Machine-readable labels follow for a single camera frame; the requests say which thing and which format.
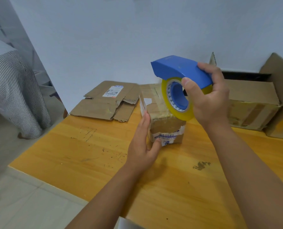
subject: person's left hand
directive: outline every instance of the person's left hand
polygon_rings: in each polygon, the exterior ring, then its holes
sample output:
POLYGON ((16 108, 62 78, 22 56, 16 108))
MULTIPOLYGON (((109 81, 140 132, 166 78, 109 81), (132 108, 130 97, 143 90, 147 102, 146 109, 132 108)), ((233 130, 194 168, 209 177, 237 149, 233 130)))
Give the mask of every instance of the person's left hand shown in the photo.
POLYGON ((145 111, 129 145, 127 161, 124 165, 136 175, 140 175, 153 165, 162 147, 161 140, 157 138, 151 150, 147 149, 146 138, 149 125, 150 115, 145 111))

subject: foot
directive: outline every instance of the foot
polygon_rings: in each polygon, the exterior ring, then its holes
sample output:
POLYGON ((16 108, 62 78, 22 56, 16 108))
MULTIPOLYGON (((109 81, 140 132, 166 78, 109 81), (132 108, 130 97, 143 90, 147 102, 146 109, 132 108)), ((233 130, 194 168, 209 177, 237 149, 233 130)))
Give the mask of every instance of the foot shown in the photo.
POLYGON ((23 137, 21 132, 17 135, 17 137, 18 137, 19 139, 26 139, 26 140, 29 140, 29 138, 23 137))

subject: wood grain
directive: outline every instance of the wood grain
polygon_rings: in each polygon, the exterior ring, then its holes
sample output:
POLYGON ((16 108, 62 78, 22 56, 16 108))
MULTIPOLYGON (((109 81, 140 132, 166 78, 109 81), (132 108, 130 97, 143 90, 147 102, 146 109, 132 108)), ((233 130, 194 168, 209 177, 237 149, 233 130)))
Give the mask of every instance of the wood grain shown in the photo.
MULTIPOLYGON (((139 107, 126 123, 68 116, 10 166, 89 201, 126 161, 140 119, 139 107)), ((283 180, 283 139, 234 130, 283 180)), ((195 119, 187 123, 182 144, 162 148, 122 216, 145 228, 246 227, 214 147, 195 119)))

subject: striped trousers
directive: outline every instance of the striped trousers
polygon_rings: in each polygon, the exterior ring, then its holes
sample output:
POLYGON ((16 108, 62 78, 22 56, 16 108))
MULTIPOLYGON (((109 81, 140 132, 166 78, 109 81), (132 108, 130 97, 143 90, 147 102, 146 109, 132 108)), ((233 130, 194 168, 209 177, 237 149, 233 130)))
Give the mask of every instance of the striped trousers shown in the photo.
POLYGON ((0 55, 0 114, 28 139, 51 126, 34 73, 17 50, 0 55))

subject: tiled floor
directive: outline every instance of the tiled floor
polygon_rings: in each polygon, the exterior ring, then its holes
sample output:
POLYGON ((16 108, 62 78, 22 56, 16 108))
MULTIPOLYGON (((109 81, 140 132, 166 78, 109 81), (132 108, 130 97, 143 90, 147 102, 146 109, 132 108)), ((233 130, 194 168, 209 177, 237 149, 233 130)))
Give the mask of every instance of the tiled floor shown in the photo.
MULTIPOLYGON (((54 127, 62 121, 64 106, 55 97, 49 97, 53 90, 41 91, 54 127)), ((87 202, 7 167, 37 141, 18 139, 17 134, 18 129, 0 116, 0 229, 65 228, 87 202)), ((120 218, 115 228, 141 227, 120 218)))

